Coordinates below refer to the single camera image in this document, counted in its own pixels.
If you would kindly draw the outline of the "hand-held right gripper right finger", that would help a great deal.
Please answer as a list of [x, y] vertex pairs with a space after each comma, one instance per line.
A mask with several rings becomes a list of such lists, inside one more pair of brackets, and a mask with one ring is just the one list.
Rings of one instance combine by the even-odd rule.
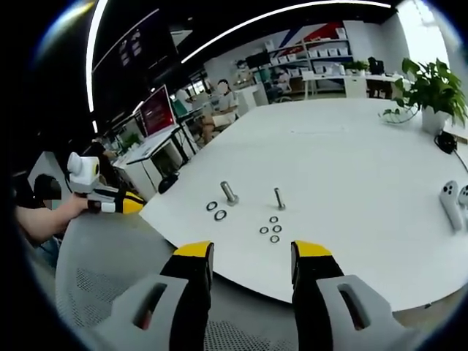
[[300, 350], [416, 350], [423, 332], [406, 328], [390, 304], [346, 275], [324, 246], [291, 243], [292, 306]]

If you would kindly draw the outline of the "person's left hand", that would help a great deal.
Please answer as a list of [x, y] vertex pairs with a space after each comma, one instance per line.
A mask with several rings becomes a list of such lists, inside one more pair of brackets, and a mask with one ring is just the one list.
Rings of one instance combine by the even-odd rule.
[[73, 193], [61, 206], [64, 218], [69, 221], [88, 209], [88, 199]]

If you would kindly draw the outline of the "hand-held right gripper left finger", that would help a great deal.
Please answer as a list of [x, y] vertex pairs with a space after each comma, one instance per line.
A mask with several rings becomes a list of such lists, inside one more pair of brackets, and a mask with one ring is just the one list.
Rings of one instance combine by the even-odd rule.
[[113, 350], [203, 350], [214, 243], [176, 249], [161, 272], [128, 288], [95, 328]]

